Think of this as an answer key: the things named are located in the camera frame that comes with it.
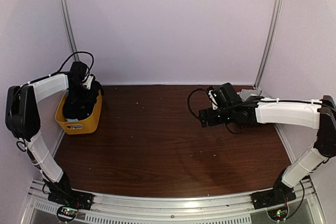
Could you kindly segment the black long sleeve shirt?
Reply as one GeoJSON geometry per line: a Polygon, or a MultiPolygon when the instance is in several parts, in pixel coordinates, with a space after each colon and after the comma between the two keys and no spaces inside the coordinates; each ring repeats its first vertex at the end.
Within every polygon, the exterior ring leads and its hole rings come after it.
{"type": "Polygon", "coordinates": [[[103,91],[100,82],[93,80],[91,88],[87,89],[84,85],[71,82],[65,102],[62,106],[62,114],[66,119],[84,120],[89,117],[95,104],[99,91],[103,91]]]}

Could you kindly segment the grey shirt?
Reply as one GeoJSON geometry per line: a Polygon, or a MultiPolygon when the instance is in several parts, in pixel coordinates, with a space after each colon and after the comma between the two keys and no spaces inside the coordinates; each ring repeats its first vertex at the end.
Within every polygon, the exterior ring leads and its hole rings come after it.
{"type": "Polygon", "coordinates": [[[262,91],[259,89],[241,89],[239,96],[243,101],[247,101],[250,97],[259,97],[262,91]]]}

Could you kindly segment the yellow plastic basket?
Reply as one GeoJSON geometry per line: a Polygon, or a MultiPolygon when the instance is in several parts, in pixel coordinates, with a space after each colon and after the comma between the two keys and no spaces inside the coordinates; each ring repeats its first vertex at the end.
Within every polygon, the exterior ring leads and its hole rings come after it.
{"type": "Polygon", "coordinates": [[[97,102],[93,107],[92,113],[89,117],[79,120],[78,122],[67,122],[62,113],[62,107],[65,103],[68,92],[66,91],[57,108],[55,114],[55,120],[59,126],[64,130],[68,135],[80,135],[80,134],[91,134],[95,132],[99,125],[101,110],[102,110],[102,94],[99,91],[97,96],[97,102]]]}

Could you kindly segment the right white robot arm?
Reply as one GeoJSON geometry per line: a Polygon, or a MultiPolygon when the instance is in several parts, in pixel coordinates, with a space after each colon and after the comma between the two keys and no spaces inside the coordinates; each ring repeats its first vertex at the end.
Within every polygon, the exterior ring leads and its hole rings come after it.
{"type": "Polygon", "coordinates": [[[280,184],[269,192],[272,203],[279,204],[293,188],[320,164],[335,157],[335,104],[326,95],[321,100],[282,100],[249,97],[243,101],[216,100],[215,105],[199,110],[202,127],[219,124],[288,124],[317,130],[314,143],[280,177],[280,184]]]}

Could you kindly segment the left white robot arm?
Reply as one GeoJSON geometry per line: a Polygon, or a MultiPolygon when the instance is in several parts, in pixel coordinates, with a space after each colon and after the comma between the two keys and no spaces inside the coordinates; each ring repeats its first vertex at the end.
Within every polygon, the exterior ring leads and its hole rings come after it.
{"type": "Polygon", "coordinates": [[[43,178],[58,183],[64,175],[47,148],[41,134],[41,120],[37,104],[59,92],[78,91],[84,95],[91,88],[92,78],[81,81],[69,73],[49,74],[29,81],[22,86],[8,89],[5,123],[13,136],[19,140],[31,163],[40,170],[43,178]]]}

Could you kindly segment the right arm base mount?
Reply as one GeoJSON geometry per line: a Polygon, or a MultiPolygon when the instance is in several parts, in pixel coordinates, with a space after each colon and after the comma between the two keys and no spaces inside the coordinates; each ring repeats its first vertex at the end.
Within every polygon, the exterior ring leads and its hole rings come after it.
{"type": "Polygon", "coordinates": [[[294,190],[282,182],[282,173],[271,189],[251,194],[254,209],[267,208],[268,217],[273,221],[285,221],[289,217],[288,203],[295,199],[294,190]]]}

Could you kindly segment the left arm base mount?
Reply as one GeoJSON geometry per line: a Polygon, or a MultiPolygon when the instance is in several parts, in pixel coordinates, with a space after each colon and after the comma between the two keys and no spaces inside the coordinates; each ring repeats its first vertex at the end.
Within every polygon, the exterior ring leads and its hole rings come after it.
{"type": "Polygon", "coordinates": [[[71,214],[72,210],[90,210],[93,200],[93,194],[79,190],[74,190],[71,187],[70,179],[66,173],[63,173],[59,182],[53,182],[44,172],[43,175],[43,193],[48,195],[48,200],[60,204],[57,210],[58,214],[71,217],[69,221],[75,219],[75,215],[71,214]]]}

